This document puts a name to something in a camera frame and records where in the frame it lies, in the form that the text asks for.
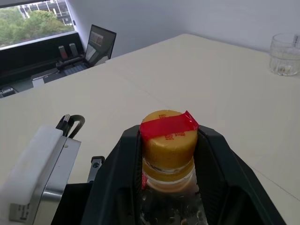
drinking glass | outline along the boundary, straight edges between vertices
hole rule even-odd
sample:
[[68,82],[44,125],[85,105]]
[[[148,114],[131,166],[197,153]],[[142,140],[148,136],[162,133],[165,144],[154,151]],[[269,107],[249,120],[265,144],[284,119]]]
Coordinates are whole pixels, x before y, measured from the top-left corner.
[[300,34],[277,34],[270,47],[271,72],[292,76],[300,72]]

white wall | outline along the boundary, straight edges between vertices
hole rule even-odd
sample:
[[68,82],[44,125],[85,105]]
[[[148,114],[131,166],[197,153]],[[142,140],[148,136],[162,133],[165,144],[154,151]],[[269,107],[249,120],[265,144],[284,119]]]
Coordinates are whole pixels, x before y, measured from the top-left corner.
[[86,46],[91,24],[115,31],[112,56],[182,33],[268,51],[273,35],[300,33],[300,0],[68,0]]

white table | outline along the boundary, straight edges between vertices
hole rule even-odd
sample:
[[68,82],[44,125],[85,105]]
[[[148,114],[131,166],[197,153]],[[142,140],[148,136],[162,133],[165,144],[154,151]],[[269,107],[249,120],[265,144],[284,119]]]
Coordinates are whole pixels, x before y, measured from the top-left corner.
[[158,109],[189,110],[223,134],[255,171],[287,224],[300,220],[297,132],[300,80],[268,72],[269,56],[191,35],[149,46],[0,99],[0,184],[41,124],[81,114],[86,124],[70,182],[85,182],[92,156]]

tree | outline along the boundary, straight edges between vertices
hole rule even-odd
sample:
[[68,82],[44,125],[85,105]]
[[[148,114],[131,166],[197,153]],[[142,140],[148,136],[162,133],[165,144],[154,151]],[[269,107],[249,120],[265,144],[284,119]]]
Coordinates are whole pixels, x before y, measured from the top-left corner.
[[74,30],[52,12],[32,11],[23,19],[17,7],[0,9],[0,47]]

